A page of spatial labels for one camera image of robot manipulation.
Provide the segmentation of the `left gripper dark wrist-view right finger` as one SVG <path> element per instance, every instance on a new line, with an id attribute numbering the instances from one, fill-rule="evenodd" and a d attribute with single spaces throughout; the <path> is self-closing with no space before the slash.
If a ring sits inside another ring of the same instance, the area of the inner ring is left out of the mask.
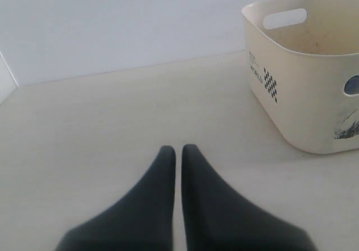
<path id="1" fill-rule="evenodd" d="M 182 149 L 181 185 L 188 250 L 294 250 L 289 224 L 238 194 L 197 145 Z"/>

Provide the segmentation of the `left gripper dark wrist-view left finger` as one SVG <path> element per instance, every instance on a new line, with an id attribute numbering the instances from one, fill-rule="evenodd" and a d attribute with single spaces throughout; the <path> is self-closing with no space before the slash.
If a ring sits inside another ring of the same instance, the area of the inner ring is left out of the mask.
<path id="1" fill-rule="evenodd" d="M 67 231 L 57 250 L 173 250 L 176 153 L 162 146 L 114 205 Z"/>

